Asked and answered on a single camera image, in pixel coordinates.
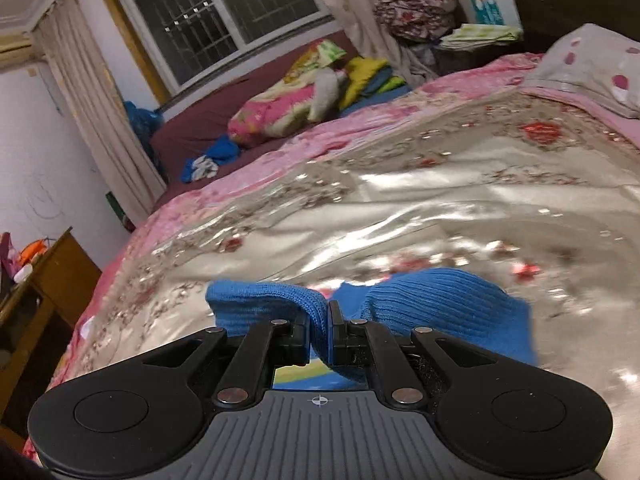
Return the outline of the beige left curtain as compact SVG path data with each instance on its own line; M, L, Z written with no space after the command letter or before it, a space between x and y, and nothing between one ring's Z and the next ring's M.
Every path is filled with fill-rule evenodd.
M131 128L122 97L77 0L55 0L32 31L99 172L135 226L166 184Z

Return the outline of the maroon bed sheet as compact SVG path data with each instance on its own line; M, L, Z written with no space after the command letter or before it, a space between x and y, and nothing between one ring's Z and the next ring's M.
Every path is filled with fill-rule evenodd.
M153 206L155 210L175 197L204 188L213 181L208 178L184 183L181 176L186 161L200 156L227 134L228 122L240 107L281 79L308 48L308 44L304 44L223 84L169 119L154 133L152 148L167 177L166 191Z

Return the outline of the blue knitted sweater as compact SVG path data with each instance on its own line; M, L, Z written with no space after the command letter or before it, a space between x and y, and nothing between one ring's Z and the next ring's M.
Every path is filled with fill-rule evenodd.
M347 321L363 318L407 336L431 327L469 344L534 365L530 307L498 285L457 269L436 268L396 274L371 285L342 283L336 289L271 282L213 281L205 300L215 322L242 336L262 321L310 319L310 362L277 371L274 384L285 390L348 390L364 385L363 374L344 375L329 367L329 303L336 301Z

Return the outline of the green white folded cloth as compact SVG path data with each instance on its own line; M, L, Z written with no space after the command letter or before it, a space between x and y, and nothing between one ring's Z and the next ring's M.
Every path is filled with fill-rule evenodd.
M447 50L461 51L493 44L510 44L521 40L522 37L523 31L515 26L462 24L451 34L442 36L438 45Z

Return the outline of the barred dark window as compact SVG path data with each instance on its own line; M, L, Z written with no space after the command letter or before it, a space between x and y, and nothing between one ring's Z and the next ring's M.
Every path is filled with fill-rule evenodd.
M118 0L170 94L328 17L320 0Z

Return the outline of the white plush toy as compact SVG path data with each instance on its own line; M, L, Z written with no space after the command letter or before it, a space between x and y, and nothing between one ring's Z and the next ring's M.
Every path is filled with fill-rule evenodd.
M320 68L314 80L314 92L312 92L307 122L312 124L322 122L340 98L341 88L346 78L344 70Z

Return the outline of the beige right curtain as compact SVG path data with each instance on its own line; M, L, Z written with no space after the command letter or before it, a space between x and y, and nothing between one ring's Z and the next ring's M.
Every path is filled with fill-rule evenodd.
M422 86L437 77L416 55L398 44L378 24L373 12L375 0L321 0L344 30L358 52L367 58L384 58L395 74L411 87Z

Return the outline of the silver pink floral bedspread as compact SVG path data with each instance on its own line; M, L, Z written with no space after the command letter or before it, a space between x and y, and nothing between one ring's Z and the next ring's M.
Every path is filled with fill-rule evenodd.
M451 266L529 303L541 367L608 402L639 474L639 124L500 58L313 128L152 214L108 266L60 384L214 324L216 278L317 289Z

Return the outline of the wooden desk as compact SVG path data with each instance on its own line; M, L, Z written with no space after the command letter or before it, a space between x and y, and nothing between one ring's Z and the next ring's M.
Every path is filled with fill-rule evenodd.
M101 270L70 230L1 303L1 442L19 453L27 419L87 309Z

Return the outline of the blue white crumpled garment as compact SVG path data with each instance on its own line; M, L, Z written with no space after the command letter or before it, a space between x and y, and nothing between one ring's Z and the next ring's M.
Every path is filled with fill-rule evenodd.
M218 138L203 154L189 158L183 165L180 180L191 183L216 177L219 168L235 162L241 155L241 149L226 134Z

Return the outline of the white pillow red dots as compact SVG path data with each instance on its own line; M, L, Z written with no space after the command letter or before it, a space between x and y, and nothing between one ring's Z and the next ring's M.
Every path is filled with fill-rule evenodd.
M525 84L580 94L617 115L637 119L639 77L637 41L585 24L555 41Z

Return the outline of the orange object on desk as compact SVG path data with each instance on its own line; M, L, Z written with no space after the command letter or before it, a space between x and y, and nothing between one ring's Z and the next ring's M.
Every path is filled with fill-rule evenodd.
M41 240L34 240L20 251L20 258L18 258L18 262L20 263L20 266L26 266L27 263L31 263L32 260L43 255L47 250L48 245L44 238Z

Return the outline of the blue plastic bag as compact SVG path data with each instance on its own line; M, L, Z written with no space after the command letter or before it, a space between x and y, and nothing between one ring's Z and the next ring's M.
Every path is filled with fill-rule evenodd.
M160 130L164 125L163 116L152 110L139 108L131 101L124 101L122 104L124 104L131 129L140 142L143 151L146 156L149 157L154 167L158 171L162 171L160 169L160 160L152 147L151 141L157 130Z

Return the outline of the pink floral folded quilt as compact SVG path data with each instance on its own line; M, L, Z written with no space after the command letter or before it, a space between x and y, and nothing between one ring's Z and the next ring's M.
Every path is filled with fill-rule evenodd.
M332 40L322 39L313 44L280 80L246 101L231 117L228 122L231 140L243 146L254 146L315 125L307 122L314 80L320 68L344 70L346 55L347 52Z

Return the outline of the yellow blue folded clothes stack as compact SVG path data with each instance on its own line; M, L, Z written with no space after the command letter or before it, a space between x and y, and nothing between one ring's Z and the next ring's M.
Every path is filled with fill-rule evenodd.
M396 76L384 58L352 58L344 67L347 76L338 109L345 117L365 107L383 104L404 96L411 87Z

